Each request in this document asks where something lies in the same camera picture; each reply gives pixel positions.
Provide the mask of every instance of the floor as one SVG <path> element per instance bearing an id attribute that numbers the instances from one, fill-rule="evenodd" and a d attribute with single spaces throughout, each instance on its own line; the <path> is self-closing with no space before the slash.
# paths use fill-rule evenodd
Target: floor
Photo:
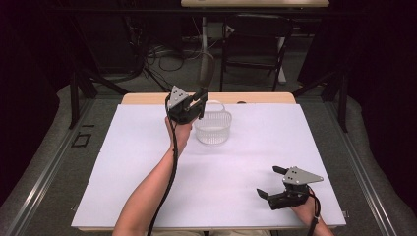
<path id="1" fill-rule="evenodd" d="M 296 81 L 311 38 L 291 39 L 283 64 L 286 85 L 277 91 L 295 91 Z M 218 91 L 219 49 L 210 52 L 216 57 L 216 71 L 210 91 Z M 198 60 L 177 60 L 170 52 L 157 53 L 150 68 L 171 84 L 184 90 L 195 89 Z M 264 81 L 256 80 L 262 72 L 230 70 L 228 82 L 246 78 L 246 85 L 228 84 L 224 91 L 267 91 Z M 150 78 L 141 74 L 133 80 L 117 83 L 129 91 L 161 91 Z M 69 130 L 71 106 L 69 88 L 58 92 L 61 103 L 55 121 L 44 142 L 33 157 L 30 166 L 0 208 L 0 235 L 110 235 L 109 232 L 86 233 L 71 228 L 77 203 L 89 180 L 96 155 L 105 138 L 115 107 L 121 96 L 104 87 L 96 99 L 81 99 L 82 117 L 78 125 Z M 343 133 L 335 122 L 336 103 L 323 103 L 315 88 L 297 97 L 306 114 L 330 181 L 334 187 L 347 225 L 334 229 L 336 235 L 417 235 L 417 219 L 396 195 L 389 180 L 379 168 L 369 150 L 368 139 L 361 118 L 361 108 L 348 99 L 347 129 Z M 91 134 L 89 146 L 74 147 L 78 134 Z M 280 231 L 279 235 L 306 235 L 305 230 Z"/>

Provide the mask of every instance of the wire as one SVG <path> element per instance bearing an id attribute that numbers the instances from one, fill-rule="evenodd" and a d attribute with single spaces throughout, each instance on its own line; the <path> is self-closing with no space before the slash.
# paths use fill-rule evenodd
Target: wire
<path id="1" fill-rule="evenodd" d="M 172 131 L 172 142 L 174 144 L 174 150 L 173 150 L 174 151 L 174 155 L 173 155 L 174 163 L 172 165 L 172 171 L 171 171 L 171 176 L 169 177 L 168 186 L 166 187 L 166 190 L 165 190 L 165 193 L 164 193 L 164 195 L 162 197 L 162 200 L 160 201 L 159 206 L 158 206 L 155 214 L 153 215 L 152 221 L 150 222 L 149 229 L 148 229 L 148 236 L 150 236 L 151 233 L 152 233 L 153 226 L 155 224 L 155 221 L 156 221 L 157 215 L 159 213 L 159 210 L 162 207 L 163 203 L 165 202 L 166 197 L 168 197 L 169 191 L 171 190 L 172 184 L 174 183 L 175 174 L 177 172 L 177 165 L 178 165 L 178 143 L 177 143 L 177 136 L 175 135 L 175 127 L 172 124 L 172 120 L 171 120 L 171 117 L 169 116 L 169 111 L 168 111 L 168 100 L 169 100 L 170 96 L 171 95 L 168 95 L 165 98 L 165 112 L 166 112 L 166 116 L 168 117 L 168 120 L 169 120 L 170 129 Z"/>
<path id="2" fill-rule="evenodd" d="M 314 217 L 313 217 L 312 222 L 310 224 L 310 230 L 309 230 L 309 233 L 308 233 L 308 236 L 312 236 L 313 233 L 314 233 L 314 230 L 316 228 L 316 224 L 318 224 L 318 222 L 319 222 L 320 211 L 322 210 L 322 207 L 321 207 L 320 201 L 316 197 L 316 194 L 314 193 L 314 191 L 310 187 L 309 187 L 309 189 L 312 192 L 311 194 L 309 194 L 309 196 L 312 197 L 315 200 L 315 203 L 314 203 L 315 214 L 314 214 Z"/>

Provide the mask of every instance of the white paper sheet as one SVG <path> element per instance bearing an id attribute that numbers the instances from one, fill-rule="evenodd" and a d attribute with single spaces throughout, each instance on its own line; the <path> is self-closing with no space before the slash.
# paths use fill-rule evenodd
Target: white paper sheet
<path id="1" fill-rule="evenodd" d="M 303 111 L 294 104 L 226 104 L 230 137 L 200 143 L 192 131 L 155 228 L 301 227 L 291 209 L 271 210 L 257 188 L 282 193 L 274 165 L 298 166 L 325 178 L 310 184 L 330 226 L 345 220 Z M 113 227 L 136 186 L 166 152 L 163 105 L 119 105 L 72 226 Z"/>

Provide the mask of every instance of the chair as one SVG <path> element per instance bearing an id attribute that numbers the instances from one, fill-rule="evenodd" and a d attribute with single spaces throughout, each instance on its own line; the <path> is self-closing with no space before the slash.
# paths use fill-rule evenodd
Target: chair
<path id="1" fill-rule="evenodd" d="M 275 71 L 272 86 L 272 91 L 275 91 L 291 33 L 291 21 L 280 16 L 237 14 L 226 18 L 223 24 L 220 91 L 223 91 L 226 67 L 267 69 L 268 76 Z"/>

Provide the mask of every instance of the clear plastic container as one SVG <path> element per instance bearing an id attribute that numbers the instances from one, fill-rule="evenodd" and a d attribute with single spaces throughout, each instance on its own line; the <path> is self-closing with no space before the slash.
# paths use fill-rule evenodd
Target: clear plastic container
<path id="1" fill-rule="evenodd" d="M 221 110 L 212 111 L 216 106 L 221 106 Z M 205 116 L 194 122 L 197 139 L 206 145 L 222 144 L 229 138 L 231 123 L 232 115 L 221 102 L 208 101 Z"/>

